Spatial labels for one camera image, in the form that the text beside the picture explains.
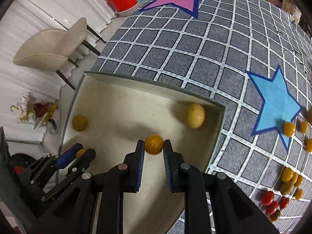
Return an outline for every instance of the white tile floor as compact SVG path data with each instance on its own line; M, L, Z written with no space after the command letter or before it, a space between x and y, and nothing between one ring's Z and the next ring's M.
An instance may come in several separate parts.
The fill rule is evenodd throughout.
M110 38L115 34L117 29L127 20L127 17L117 17L113 18L112 22L107 25L107 27L100 33L102 38L105 41L109 41ZM96 42L96 49L102 51L106 44L98 40ZM74 85L77 86L78 82L83 74L84 71L90 70L97 59L97 55L93 52L90 52L88 55L84 56L83 59L77 60L78 68L75 68L72 71L72 75L69 78L69 81ZM46 132L43 136L42 145L46 152L50 152L52 155L56 155L58 153L58 148L60 144L60 138L62 134L62 128L64 125L64 121L66 115L69 110L69 106L71 104L71 100L74 96L74 91L68 85L65 85L60 90L60 99L57 100L57 103L60 105L61 109L61 125L60 129L57 131L56 134L51 135L49 132Z

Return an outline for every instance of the open box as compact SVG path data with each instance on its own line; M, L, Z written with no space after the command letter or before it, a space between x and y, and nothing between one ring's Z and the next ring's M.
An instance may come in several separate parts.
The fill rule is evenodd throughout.
M185 106L201 104L206 120L199 129L184 121ZM88 127L76 132L75 115L84 115ZM169 85L117 74L85 72L63 131L63 149L74 143L93 148L96 158L89 172L98 174L123 162L139 139L156 133L170 139L185 162L205 171L217 144L225 106ZM171 194L166 184L163 154L145 154L138 193L124 194L124 233L164 234L184 209L183 194Z

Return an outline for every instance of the checkered tablecloth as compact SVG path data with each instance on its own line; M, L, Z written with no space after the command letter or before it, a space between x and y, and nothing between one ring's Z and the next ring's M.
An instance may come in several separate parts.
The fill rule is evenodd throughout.
M271 77L280 64L289 92L303 107L299 125L311 107L311 61L310 39L276 6L264 0L203 0L198 19L172 5L133 14L91 70L178 86L226 105L208 173L225 172L260 208L265 190L281 197L283 166L301 174L303 198L291 197L274 223L283 232L298 222L312 197L312 155L303 143L312 130L297 131L288 154L275 131L250 136L262 100L245 71ZM169 233L184 233L184 214Z

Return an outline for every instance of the yellow fruit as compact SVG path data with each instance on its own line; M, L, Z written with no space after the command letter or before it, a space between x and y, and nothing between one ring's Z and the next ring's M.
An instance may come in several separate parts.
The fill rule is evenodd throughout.
M300 200L303 196L303 190L297 189L297 191L294 193L294 196L295 196L296 200Z
M76 158L80 158L82 156L83 153L85 153L87 151L87 149L80 149L77 151L76 153Z
M191 103L186 107L186 123L192 129L202 126L205 121L205 109L197 103Z
M291 182L295 184L297 182L298 173L294 173L293 177L291 178Z
M87 128L88 121L85 116L77 115L71 121L73 129L77 132L81 132Z
M280 210L276 210L275 213L269 215L269 219L271 222L275 222L278 218L280 218Z
M150 155L158 155L163 150L163 139L160 135L152 134L145 138L144 150Z
M294 175L294 172L292 169L290 169L289 167L286 167L283 172L282 172L282 181L283 182L287 182L290 181L292 179Z
M294 186L299 187L301 185L302 181L303 181L303 177L301 175L298 175L297 181L294 184Z
M308 123L306 121L303 121L300 123L299 131L300 133L303 133L303 134L305 134L308 131Z
M293 123L291 122L284 123L283 132L284 132L284 135L286 135L287 137L291 137L294 134L295 130L296 130L296 127Z
M312 152L312 138L308 139L305 143L305 148L307 152Z
M291 181L288 181L280 187L280 193L282 195L287 195L293 190L293 188L294 184Z
M307 122L309 122L312 125L312 108L309 109L307 112Z

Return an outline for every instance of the blue star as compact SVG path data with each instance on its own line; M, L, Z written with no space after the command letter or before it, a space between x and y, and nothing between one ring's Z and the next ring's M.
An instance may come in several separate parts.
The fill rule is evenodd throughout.
M276 129L288 153L291 138L284 135L283 125L285 122L292 122L299 114L300 104L289 93L279 65L272 79L249 71L246 73L262 98L259 116L251 135Z

